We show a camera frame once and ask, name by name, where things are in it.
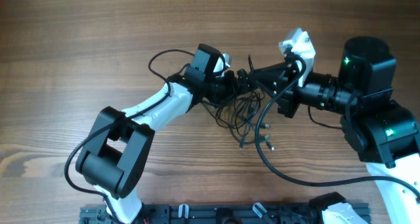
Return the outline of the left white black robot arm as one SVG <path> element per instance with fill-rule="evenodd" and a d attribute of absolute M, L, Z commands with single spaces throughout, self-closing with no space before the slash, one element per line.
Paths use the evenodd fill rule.
<path fill-rule="evenodd" d="M 113 221 L 132 223 L 142 211 L 135 187 L 156 132 L 204 99 L 220 106 L 249 91 L 247 72 L 231 71 L 228 54 L 201 43 L 192 56 L 144 102 L 124 110 L 103 109 L 80 145 L 75 169 L 104 197 Z"/>

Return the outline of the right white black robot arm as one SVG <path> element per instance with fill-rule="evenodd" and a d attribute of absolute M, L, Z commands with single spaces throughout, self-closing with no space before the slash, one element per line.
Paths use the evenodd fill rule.
<path fill-rule="evenodd" d="M 291 46 L 285 60 L 252 69 L 251 82 L 266 91 L 280 114 L 304 104 L 341 115 L 347 143 L 377 184 L 393 223 L 419 222 L 419 122 L 392 99 L 396 59 L 375 37 L 353 37 L 344 46 L 338 76 L 318 74 Z"/>

